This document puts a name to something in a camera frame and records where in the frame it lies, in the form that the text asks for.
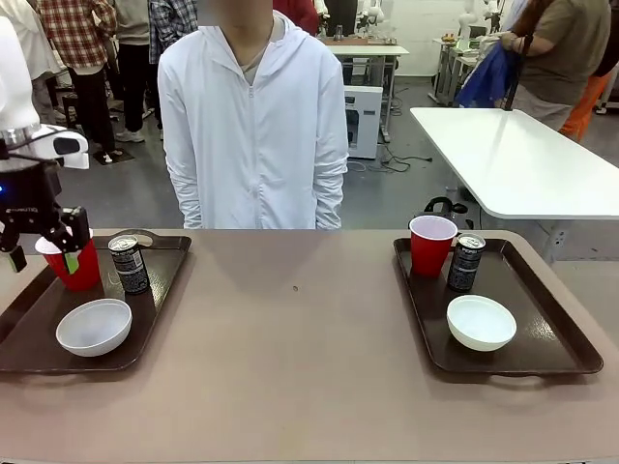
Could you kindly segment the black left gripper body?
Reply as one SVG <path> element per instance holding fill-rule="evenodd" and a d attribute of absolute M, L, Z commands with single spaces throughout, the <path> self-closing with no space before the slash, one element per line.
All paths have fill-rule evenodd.
<path fill-rule="evenodd" d="M 19 236 L 64 233 L 61 207 L 56 196 L 61 192 L 55 160 L 0 160 L 0 234 Z"/>

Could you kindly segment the red plastic cup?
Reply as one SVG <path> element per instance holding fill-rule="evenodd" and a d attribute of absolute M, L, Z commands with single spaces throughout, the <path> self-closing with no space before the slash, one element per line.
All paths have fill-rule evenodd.
<path fill-rule="evenodd" d="M 439 216 L 418 216 L 409 221 L 412 271 L 419 276 L 439 277 L 450 252 L 457 226 Z"/>
<path fill-rule="evenodd" d="M 59 248 L 45 235 L 35 243 L 35 250 L 44 257 L 49 268 L 66 288 L 73 292 L 88 290 L 101 280 L 92 228 L 89 229 L 89 235 L 84 248 L 74 251 Z"/>

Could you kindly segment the black pepsi can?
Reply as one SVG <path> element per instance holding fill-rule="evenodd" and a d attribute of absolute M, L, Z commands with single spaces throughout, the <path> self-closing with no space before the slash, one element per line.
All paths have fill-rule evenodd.
<path fill-rule="evenodd" d="M 486 249 L 486 241 L 479 235 L 461 233 L 453 251 L 447 285 L 458 292 L 472 289 L 474 280 Z"/>
<path fill-rule="evenodd" d="M 141 294 L 150 287 L 138 239 L 134 235 L 120 235 L 108 242 L 117 275 L 127 294 Z"/>

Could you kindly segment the white bowl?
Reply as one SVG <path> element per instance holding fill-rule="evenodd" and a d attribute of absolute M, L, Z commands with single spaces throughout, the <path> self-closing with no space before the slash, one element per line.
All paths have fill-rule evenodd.
<path fill-rule="evenodd" d="M 452 336 L 477 352 L 494 352 L 516 335 L 513 314 L 503 305 L 479 295 L 463 295 L 451 300 L 446 312 Z"/>
<path fill-rule="evenodd" d="M 69 353 L 95 358 L 118 348 L 133 322 L 130 306 L 116 299 L 99 299 L 70 311 L 58 324 L 57 342 Z"/>

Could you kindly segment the person's left forearm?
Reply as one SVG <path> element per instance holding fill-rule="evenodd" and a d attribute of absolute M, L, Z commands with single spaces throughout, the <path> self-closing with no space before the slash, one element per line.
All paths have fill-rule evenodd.
<path fill-rule="evenodd" d="M 315 166 L 313 193 L 316 198 L 317 229 L 341 228 L 339 209 L 343 201 L 343 181 L 346 172 L 347 158 L 329 160 Z"/>

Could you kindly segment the person's right forearm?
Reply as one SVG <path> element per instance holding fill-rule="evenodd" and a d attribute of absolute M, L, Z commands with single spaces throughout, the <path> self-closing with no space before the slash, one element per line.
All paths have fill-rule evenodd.
<path fill-rule="evenodd" d="M 186 161 L 167 157 L 166 166 L 180 211 L 184 217 L 184 227 L 186 229 L 200 229 L 202 227 L 202 214 L 194 160 Z"/>

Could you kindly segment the black stool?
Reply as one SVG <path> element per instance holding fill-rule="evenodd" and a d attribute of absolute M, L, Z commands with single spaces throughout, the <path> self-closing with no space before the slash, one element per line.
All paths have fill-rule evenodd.
<path fill-rule="evenodd" d="M 78 124 L 78 97 L 76 93 L 70 92 L 62 95 L 62 106 L 67 127 L 76 129 Z"/>

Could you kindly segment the person in white top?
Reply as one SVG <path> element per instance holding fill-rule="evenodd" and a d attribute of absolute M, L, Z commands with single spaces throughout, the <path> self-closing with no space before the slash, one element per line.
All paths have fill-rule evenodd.
<path fill-rule="evenodd" d="M 13 25 L 32 83 L 32 101 L 42 124 L 55 125 L 56 114 L 46 81 L 60 68 L 38 14 L 27 0 L 0 0 L 0 15 Z"/>

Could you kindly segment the person in black trousers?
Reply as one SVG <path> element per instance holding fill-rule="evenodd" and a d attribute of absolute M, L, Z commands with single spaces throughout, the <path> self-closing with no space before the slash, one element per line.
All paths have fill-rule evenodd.
<path fill-rule="evenodd" d="M 141 143 L 145 92 L 149 90 L 159 130 L 162 129 L 156 66 L 150 63 L 148 0 L 110 0 L 116 15 L 118 66 L 124 86 L 125 128 L 120 142 Z"/>

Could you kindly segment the person in red plaid shirt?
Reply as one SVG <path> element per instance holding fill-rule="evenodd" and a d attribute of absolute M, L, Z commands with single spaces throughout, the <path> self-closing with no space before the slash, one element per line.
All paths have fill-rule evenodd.
<path fill-rule="evenodd" d="M 101 146 L 103 161 L 112 163 L 122 152 L 115 145 L 107 106 L 104 40 L 115 33 L 115 11 L 107 0 L 37 0 L 37 12 L 69 69 L 80 124 Z"/>

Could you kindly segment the person in white hoodie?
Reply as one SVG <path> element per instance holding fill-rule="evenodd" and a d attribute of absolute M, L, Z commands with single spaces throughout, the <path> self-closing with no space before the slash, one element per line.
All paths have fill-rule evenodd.
<path fill-rule="evenodd" d="M 315 166 L 348 159 L 342 69 L 273 0 L 198 0 L 159 62 L 165 160 L 196 167 L 200 229 L 317 229 Z"/>

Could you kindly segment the person in blue plaid shirt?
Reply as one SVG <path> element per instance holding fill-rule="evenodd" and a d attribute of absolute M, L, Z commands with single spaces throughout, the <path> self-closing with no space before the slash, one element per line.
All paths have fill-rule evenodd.
<path fill-rule="evenodd" d="M 196 0 L 149 0 L 148 13 L 149 62 L 155 65 L 170 46 L 197 30 Z"/>

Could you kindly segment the white computer tower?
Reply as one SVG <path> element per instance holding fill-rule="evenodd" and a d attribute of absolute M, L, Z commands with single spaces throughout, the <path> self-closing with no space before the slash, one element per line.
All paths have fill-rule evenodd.
<path fill-rule="evenodd" d="M 380 129 L 382 88 L 344 86 L 349 157 L 375 160 Z"/>

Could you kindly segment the white background desk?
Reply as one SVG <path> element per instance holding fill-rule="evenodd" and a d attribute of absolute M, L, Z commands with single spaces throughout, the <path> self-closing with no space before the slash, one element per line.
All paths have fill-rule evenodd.
<path fill-rule="evenodd" d="M 342 65 L 345 86 L 376 87 L 382 90 L 381 119 L 379 134 L 382 141 L 391 142 L 389 125 L 395 95 L 395 78 L 399 59 L 409 51 L 396 43 L 395 39 L 385 43 L 362 39 L 346 39 L 336 42 L 325 39 L 323 43 L 339 59 Z"/>

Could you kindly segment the black device under table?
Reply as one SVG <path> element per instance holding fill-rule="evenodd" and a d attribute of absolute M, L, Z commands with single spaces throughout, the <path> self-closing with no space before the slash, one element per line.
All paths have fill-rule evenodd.
<path fill-rule="evenodd" d="M 438 196 L 432 198 L 424 208 L 424 213 L 443 217 L 467 215 L 468 207 L 461 203 L 454 203 L 449 197 Z"/>

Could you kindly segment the blue cloth bag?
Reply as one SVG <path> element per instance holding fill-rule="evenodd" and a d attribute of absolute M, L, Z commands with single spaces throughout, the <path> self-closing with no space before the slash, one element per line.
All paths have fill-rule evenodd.
<path fill-rule="evenodd" d="M 502 108 L 519 58 L 519 52 L 513 51 L 513 41 L 517 39 L 518 36 L 505 33 L 489 48 L 458 92 L 457 106 Z"/>

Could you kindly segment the large white table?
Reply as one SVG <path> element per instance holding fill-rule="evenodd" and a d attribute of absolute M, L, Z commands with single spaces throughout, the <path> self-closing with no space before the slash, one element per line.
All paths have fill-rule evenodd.
<path fill-rule="evenodd" d="M 546 220 L 551 263 L 574 220 L 619 220 L 619 168 L 520 110 L 413 107 L 412 117 L 483 210 Z"/>

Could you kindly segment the black stand pole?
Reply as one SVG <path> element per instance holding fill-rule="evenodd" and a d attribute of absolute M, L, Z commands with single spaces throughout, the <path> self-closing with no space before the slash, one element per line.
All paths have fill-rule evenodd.
<path fill-rule="evenodd" d="M 529 34 L 527 36 L 524 37 L 522 45 L 521 45 L 521 51 L 519 52 L 519 58 L 517 59 L 517 63 L 516 63 L 516 71 L 515 71 L 515 75 L 513 78 L 513 81 L 510 85 L 509 91 L 507 93 L 507 97 L 504 100 L 503 106 L 502 108 L 506 111 L 512 111 L 513 110 L 513 103 L 514 103 L 514 98 L 516 95 L 516 90 L 520 81 L 520 77 L 521 77 L 521 73 L 522 70 L 524 68 L 524 63 L 526 60 L 526 56 L 529 52 L 529 48 L 531 46 L 531 43 L 533 42 L 533 35 Z"/>

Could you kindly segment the person in olive brown top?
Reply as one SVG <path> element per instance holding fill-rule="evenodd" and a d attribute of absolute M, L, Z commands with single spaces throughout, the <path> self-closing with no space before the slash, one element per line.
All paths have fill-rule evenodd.
<path fill-rule="evenodd" d="M 513 108 L 560 131 L 603 60 L 610 28 L 609 0 L 552 0 L 528 48 L 524 36 L 503 33 L 503 48 L 523 57 Z"/>

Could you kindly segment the person in orange trousers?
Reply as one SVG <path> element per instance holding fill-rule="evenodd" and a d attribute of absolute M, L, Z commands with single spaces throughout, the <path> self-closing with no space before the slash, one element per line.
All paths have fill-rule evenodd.
<path fill-rule="evenodd" d="M 585 134 L 592 116 L 594 105 L 609 82 L 611 72 L 619 63 L 619 0 L 611 0 L 610 34 L 604 50 L 602 61 L 589 77 L 585 90 L 578 104 L 560 132 L 579 142 Z"/>

